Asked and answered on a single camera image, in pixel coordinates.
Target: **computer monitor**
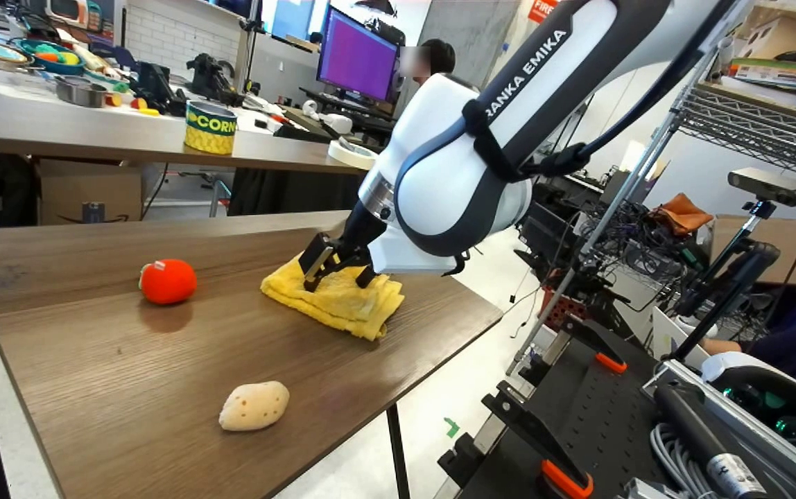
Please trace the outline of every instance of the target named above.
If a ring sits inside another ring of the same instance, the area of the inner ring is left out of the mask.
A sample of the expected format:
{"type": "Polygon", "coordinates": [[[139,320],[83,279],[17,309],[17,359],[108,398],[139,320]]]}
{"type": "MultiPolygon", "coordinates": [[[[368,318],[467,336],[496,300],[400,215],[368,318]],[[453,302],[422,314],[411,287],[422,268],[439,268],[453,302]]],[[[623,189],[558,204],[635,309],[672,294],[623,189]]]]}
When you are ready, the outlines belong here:
{"type": "Polygon", "coordinates": [[[316,79],[365,100],[385,101],[400,70],[396,43],[372,32],[368,25],[328,9],[316,79]]]}

